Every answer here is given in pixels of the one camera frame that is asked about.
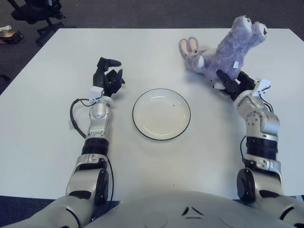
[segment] plate rim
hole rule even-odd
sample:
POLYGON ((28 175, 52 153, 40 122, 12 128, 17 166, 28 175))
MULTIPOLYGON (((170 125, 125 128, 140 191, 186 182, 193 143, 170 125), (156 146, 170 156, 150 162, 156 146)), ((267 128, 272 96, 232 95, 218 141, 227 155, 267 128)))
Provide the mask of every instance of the plate rim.
POLYGON ((136 99, 136 101, 135 101, 135 103, 134 103, 134 105, 133 105, 133 109, 132 109, 132 119, 133 119, 133 123, 134 123, 136 129, 137 129, 142 135, 144 135, 145 137, 147 137, 147 138, 149 138, 149 139, 152 139, 152 140, 155 140, 155 141, 168 141, 168 140, 171 140, 171 139, 174 139, 174 138, 180 136, 180 135, 183 134, 184 131, 188 128, 188 126, 189 126, 189 124, 190 124, 190 120, 191 120, 191 109, 190 109, 190 106, 189 106, 188 102, 186 101, 186 99, 185 99, 182 95, 180 95, 179 93, 175 92, 174 90, 166 89, 166 88, 150 89, 150 90, 148 90, 147 92, 144 92, 143 94, 141 94, 141 95, 136 99), (136 123, 135 123, 135 120, 134 120, 134 108, 135 108, 135 105, 136 105, 137 101, 139 100, 139 98, 141 98, 144 94, 146 94, 146 93, 148 93, 148 92, 150 92, 150 91, 152 91, 152 90, 157 90, 157 89, 169 90, 169 91, 172 91, 172 92, 176 93, 177 95, 179 95, 179 96, 186 102, 186 104, 187 104, 187 106, 188 106, 188 108, 189 108, 190 116, 189 116, 189 121, 188 121, 187 126, 185 127, 185 129, 184 129, 181 133, 179 133, 178 135, 176 135, 176 136, 174 136, 174 137, 172 137, 172 138, 169 138, 169 139, 154 139, 154 138, 151 138, 151 137, 145 135, 144 133, 142 133, 142 132, 138 129, 138 127, 137 127, 137 125, 136 125, 136 123))

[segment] gray carpet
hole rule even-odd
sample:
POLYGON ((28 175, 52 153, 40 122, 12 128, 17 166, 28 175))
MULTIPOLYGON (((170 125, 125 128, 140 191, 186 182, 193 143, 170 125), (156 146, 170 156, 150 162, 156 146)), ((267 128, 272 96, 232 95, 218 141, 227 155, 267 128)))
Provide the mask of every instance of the gray carpet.
MULTIPOLYGON (((289 28, 304 40, 303 0, 61 0, 61 3, 66 16, 62 22, 78 28, 230 28, 235 17, 247 15, 269 28, 289 28)), ((14 79, 39 51, 35 44, 36 29, 47 24, 15 21, 10 15, 12 6, 5 0, 0 5, 0 27, 10 24, 24 35, 16 45, 0 45, 0 75, 14 79)), ((0 78, 0 94, 8 84, 0 78)), ((51 201, 0 197, 0 226, 28 218, 51 201)))

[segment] small object on floor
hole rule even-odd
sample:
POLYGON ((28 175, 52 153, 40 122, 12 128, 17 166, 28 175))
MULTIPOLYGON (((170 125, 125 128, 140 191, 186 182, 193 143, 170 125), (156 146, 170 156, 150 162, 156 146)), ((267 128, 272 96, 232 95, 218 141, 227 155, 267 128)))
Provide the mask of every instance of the small object on floor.
POLYGON ((0 44, 17 44, 22 40, 23 35, 19 31, 7 31, 0 32, 0 44))
POLYGON ((222 70, 232 80, 238 77, 247 52, 262 43, 267 37, 267 27, 259 22, 251 23, 246 16, 237 17, 232 29, 217 48, 206 45, 199 47, 195 37, 182 39, 179 43, 188 69, 204 74, 213 84, 213 88, 223 90, 217 70, 222 70))
POLYGON ((11 30, 11 26, 7 25, 7 26, 0 28, 0 32, 5 31, 5 30, 11 30))

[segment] stuffed bunny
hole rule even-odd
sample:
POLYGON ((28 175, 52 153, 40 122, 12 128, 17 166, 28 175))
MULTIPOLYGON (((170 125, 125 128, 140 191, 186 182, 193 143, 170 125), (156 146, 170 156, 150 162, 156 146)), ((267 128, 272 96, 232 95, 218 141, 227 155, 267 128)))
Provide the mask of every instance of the stuffed bunny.
POLYGON ((234 20, 232 29, 217 48, 199 47, 194 37, 180 41, 180 52, 188 69, 204 74, 215 89, 225 89, 216 71, 222 70, 232 80, 238 77, 247 52, 267 37, 267 27, 259 22, 251 24, 246 16, 234 20))

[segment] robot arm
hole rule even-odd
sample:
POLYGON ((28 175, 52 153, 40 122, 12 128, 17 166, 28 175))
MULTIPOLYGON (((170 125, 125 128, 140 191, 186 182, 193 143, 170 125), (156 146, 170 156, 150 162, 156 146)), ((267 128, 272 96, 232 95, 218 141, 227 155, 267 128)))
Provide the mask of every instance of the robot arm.
MULTIPOLYGON (((91 123, 87 134, 78 129, 85 137, 85 144, 67 185, 66 196, 55 200, 29 219, 7 227, 84 227, 91 221, 94 207, 107 202, 109 183, 107 165, 110 164, 107 152, 112 118, 110 106, 113 105, 110 96, 120 89, 124 81, 122 70, 118 73, 112 70, 107 75, 105 72, 109 67, 120 65, 118 61, 105 58, 100 58, 98 62, 89 99, 92 106, 89 111, 91 123)), ((73 115, 73 106, 78 101, 80 99, 73 102, 71 115, 73 115)), ((77 129, 78 126, 73 119, 72 123, 77 129)))
POLYGON ((237 175, 238 196, 291 225, 303 225, 304 205, 283 196, 281 163, 276 160, 280 122, 263 99, 270 81, 255 82, 241 71, 237 83, 220 70, 217 74, 247 127, 247 153, 242 158, 245 168, 237 175))

